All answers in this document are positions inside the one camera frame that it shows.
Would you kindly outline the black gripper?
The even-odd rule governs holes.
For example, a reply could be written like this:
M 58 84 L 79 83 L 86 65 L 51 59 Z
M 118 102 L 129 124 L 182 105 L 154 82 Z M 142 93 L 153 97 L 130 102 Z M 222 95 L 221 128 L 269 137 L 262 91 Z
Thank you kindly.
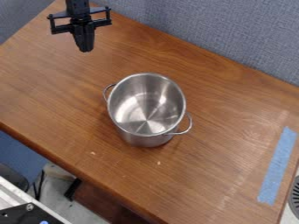
M 90 7 L 89 0 L 65 0 L 65 10 L 47 15 L 50 33 L 69 32 L 74 38 L 78 50 L 90 52 L 94 44 L 94 30 L 101 26 L 112 24 L 109 12 L 110 8 L 108 6 Z M 54 21 L 62 18 L 67 18 L 69 22 L 55 25 Z

